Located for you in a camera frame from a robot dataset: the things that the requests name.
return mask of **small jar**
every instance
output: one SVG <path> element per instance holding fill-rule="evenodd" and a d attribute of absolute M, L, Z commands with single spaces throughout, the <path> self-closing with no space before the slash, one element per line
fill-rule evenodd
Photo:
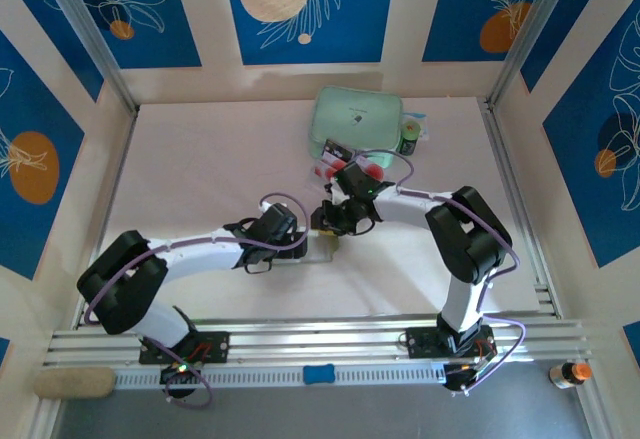
<path fill-rule="evenodd" d="M 549 370 L 549 379 L 560 389 L 579 386 L 592 375 L 591 367 L 584 363 L 565 362 Z"/>

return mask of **green container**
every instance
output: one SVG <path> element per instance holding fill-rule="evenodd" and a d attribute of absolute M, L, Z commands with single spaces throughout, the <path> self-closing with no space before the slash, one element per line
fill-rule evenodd
<path fill-rule="evenodd" d="M 319 159 L 327 139 L 352 149 L 395 151 L 400 144 L 401 126 L 399 96 L 327 86 L 316 98 L 309 130 L 309 153 Z M 393 162 L 391 154 L 367 157 L 385 168 Z"/>

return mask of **sponge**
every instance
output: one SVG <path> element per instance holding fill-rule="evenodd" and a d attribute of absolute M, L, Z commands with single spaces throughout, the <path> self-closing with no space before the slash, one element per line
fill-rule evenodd
<path fill-rule="evenodd" d="M 111 394 L 115 383 L 108 367 L 70 367 L 41 371 L 33 389 L 42 399 L 99 399 Z"/>

